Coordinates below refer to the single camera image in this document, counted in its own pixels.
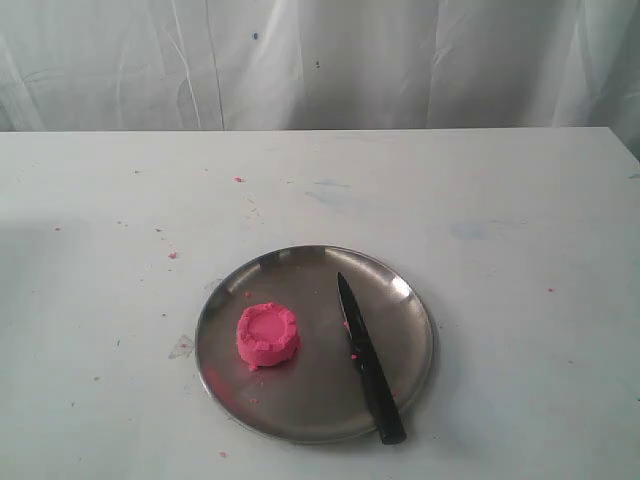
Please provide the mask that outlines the pink dough lump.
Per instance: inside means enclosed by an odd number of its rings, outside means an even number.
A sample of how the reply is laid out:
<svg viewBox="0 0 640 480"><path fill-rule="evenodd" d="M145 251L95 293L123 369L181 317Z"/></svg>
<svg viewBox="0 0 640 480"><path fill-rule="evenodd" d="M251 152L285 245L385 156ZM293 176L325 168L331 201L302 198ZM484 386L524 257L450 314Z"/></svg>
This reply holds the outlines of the pink dough lump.
<svg viewBox="0 0 640 480"><path fill-rule="evenodd" d="M273 302L249 306L237 323L236 346L251 371L288 361L300 346L297 317Z"/></svg>

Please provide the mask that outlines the white backdrop curtain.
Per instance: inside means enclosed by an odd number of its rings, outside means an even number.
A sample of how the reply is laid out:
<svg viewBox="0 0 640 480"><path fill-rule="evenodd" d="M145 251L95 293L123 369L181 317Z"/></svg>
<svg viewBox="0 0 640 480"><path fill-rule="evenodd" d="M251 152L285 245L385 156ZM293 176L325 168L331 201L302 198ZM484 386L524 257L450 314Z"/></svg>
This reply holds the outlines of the white backdrop curtain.
<svg viewBox="0 0 640 480"><path fill-rule="evenodd" d="M635 1L5 1L6 130L607 126Z"/></svg>

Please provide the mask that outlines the round steel plate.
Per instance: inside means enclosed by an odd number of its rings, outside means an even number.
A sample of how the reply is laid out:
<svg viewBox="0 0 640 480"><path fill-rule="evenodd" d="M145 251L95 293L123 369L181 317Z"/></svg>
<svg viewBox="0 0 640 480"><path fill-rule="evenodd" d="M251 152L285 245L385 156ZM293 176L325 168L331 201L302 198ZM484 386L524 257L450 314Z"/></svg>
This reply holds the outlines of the round steel plate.
<svg viewBox="0 0 640 480"><path fill-rule="evenodd" d="M349 283L400 411L419 395L432 364L428 311L393 269L363 253L305 245L261 255L213 290L195 333L195 358L208 394L240 424L294 443L343 441L369 433L365 403L337 277ZM237 349L237 324L253 305L274 302L297 317L292 359L250 370Z"/></svg>

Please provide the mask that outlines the black knife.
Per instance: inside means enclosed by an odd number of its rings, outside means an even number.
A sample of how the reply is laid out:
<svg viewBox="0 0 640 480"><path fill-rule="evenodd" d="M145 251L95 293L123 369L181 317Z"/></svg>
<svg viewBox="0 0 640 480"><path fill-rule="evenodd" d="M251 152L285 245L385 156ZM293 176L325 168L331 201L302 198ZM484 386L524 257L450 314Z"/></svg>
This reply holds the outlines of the black knife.
<svg viewBox="0 0 640 480"><path fill-rule="evenodd" d="M384 445L398 445L407 439L407 434L359 304L341 272L337 273L337 287L350 338L352 361L360 375L375 428Z"/></svg>

